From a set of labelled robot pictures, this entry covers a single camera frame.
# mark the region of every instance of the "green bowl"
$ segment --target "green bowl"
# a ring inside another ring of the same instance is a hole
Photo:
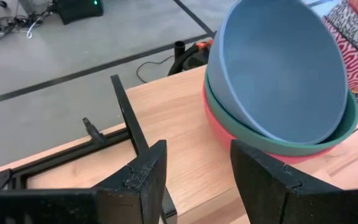
[[[205,89],[208,105],[212,113],[226,130],[228,130],[236,138],[246,142],[248,145],[272,154],[283,156],[307,156],[316,154],[317,152],[334,147],[349,137],[353,133],[358,122],[358,107],[356,98],[352,92],[349,91],[344,116],[342,117],[339,126],[332,133],[332,135],[330,135],[330,137],[319,144],[307,145],[281,142],[266,138],[265,136],[254,132],[247,126],[244,126],[235,120],[225,109],[223,109],[223,107],[216,100],[215,96],[212,94],[207,73],[205,75]]]

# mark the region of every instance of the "wood grain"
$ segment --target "wood grain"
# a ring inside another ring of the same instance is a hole
[[[241,203],[229,154],[215,140],[203,112],[204,71],[205,67],[200,67],[137,86],[127,90],[127,95],[149,145],[159,139],[167,140],[167,187],[178,211],[178,222],[231,223],[237,218],[242,220],[245,210],[236,207]],[[123,127],[120,124],[103,133]],[[0,170],[15,168],[89,140],[89,136],[83,137],[2,166]],[[91,187],[134,157],[130,142],[122,142],[32,177],[29,186]],[[330,153],[294,167],[344,189],[358,188],[358,131]]]

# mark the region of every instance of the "concrete floor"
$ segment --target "concrete floor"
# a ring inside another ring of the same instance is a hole
[[[182,3],[216,30],[234,1]],[[314,9],[322,16],[337,2]],[[64,26],[52,16],[32,39],[19,33],[0,40],[0,95],[206,33],[172,0],[104,0],[104,6],[103,17]],[[83,117],[99,129],[121,123],[109,76],[119,74],[125,88],[140,85],[135,76],[140,64],[172,54],[167,50],[0,101],[0,166],[86,135]],[[146,65],[140,75],[150,81],[162,78],[172,62]]]

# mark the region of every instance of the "wooden table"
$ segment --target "wooden table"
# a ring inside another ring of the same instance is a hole
[[[232,176],[229,153],[215,140],[204,115],[204,70],[200,67],[137,86],[127,90],[127,95],[148,144],[167,140],[167,187],[177,208],[178,223],[243,223],[246,211]],[[68,142],[2,166],[0,171],[89,140],[86,136]],[[28,188],[88,188],[134,157],[131,142],[125,141],[36,175],[29,179]],[[329,153],[294,167],[342,189],[358,188],[358,131]]]

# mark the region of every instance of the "electronic device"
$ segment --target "electronic device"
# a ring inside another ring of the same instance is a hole
[[[87,17],[102,16],[102,0],[53,0],[55,11],[59,14],[63,24]]]

